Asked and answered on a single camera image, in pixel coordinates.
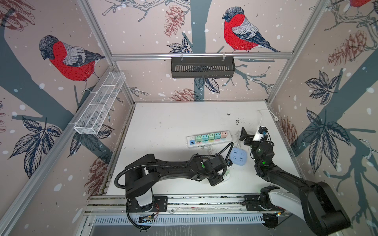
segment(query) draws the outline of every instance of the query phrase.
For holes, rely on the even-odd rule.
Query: robotic arm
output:
[[[299,212],[298,215],[306,221],[308,227],[316,235],[325,236],[350,227],[350,220],[346,212],[328,184],[301,179],[285,172],[273,163],[274,143],[269,140],[267,133],[268,130],[265,127],[260,127],[255,135],[250,135],[243,127],[240,135],[240,140],[244,141],[244,145],[251,148],[257,175],[267,182],[286,189],[300,200],[303,215],[298,209],[293,209],[291,212]],[[229,143],[215,155],[195,154],[185,162],[166,162],[155,159],[154,154],[147,154],[125,167],[125,170],[116,176],[114,184],[118,188],[125,189],[127,205],[130,199],[136,198],[141,210],[149,211],[155,204],[151,188],[160,180],[185,178],[201,181],[208,179],[211,186],[222,182],[227,168],[232,165],[231,160],[228,159],[232,147],[233,143]],[[227,148],[229,151],[224,159],[221,154]],[[118,180],[123,175],[125,175],[125,185],[120,185]],[[263,192],[268,193],[274,188],[277,187],[263,188],[260,198],[264,198],[264,196],[269,198]],[[275,203],[272,199],[268,199],[268,202]],[[135,223],[133,225],[141,230],[149,228]]]

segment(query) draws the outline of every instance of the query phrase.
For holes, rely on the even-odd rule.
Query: white power strip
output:
[[[206,135],[206,134],[196,134],[196,135],[188,136],[188,137],[186,137],[187,146],[188,146],[188,148],[202,147],[202,146],[207,147],[207,146],[214,145],[214,144],[232,142],[232,137],[231,137],[230,131],[217,131],[217,132],[213,132],[213,133],[222,133],[222,132],[227,132],[227,136],[223,139],[213,139],[213,140],[200,141],[200,142],[196,142],[195,137],[199,136],[199,135]]]

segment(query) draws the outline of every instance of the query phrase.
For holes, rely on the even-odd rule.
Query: wallpaper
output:
[[[378,1],[332,0],[272,103],[299,166],[378,235]]]
[[[12,236],[74,235],[89,198],[99,195],[130,111],[120,92],[99,133],[75,133],[11,232]]]
[[[89,2],[112,53],[125,54],[292,51],[317,0]]]
[[[174,79],[170,60],[117,62],[136,102],[266,99],[285,63],[236,60],[232,78]]]
[[[0,6],[2,217],[108,64],[76,1]]]

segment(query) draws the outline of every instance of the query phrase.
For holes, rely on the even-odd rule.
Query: white table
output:
[[[114,186],[115,176],[127,165],[153,153],[156,159],[185,161],[195,154],[207,154],[200,148],[188,148],[186,137],[200,133],[229,130],[236,134],[242,126],[255,132],[261,114],[267,109],[265,102],[191,102],[191,103],[138,103],[136,105],[125,141],[115,166],[107,195],[125,195],[125,190]],[[261,126],[266,126],[274,142],[273,161],[283,170],[299,176],[286,146],[269,111],[261,111]],[[227,144],[214,145],[221,150]],[[242,145],[249,155],[249,147]],[[125,184],[122,177],[120,184]],[[162,180],[153,186],[154,194],[222,194],[259,193],[270,183],[256,175],[254,161],[247,159],[244,166],[233,165],[230,179],[214,187],[207,179],[197,182],[188,179]]]

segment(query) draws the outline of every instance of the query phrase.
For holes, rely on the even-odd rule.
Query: bird head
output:
[[[59,40],[51,35],[47,35],[41,39],[39,42],[39,50],[41,51],[41,56],[44,60],[46,60],[46,58],[49,58],[50,60],[55,59],[53,46],[57,42],[59,42]]]
[[[238,14],[244,14],[244,10],[239,6],[233,6],[227,9],[222,19],[226,20],[226,22],[229,23],[232,18]]]

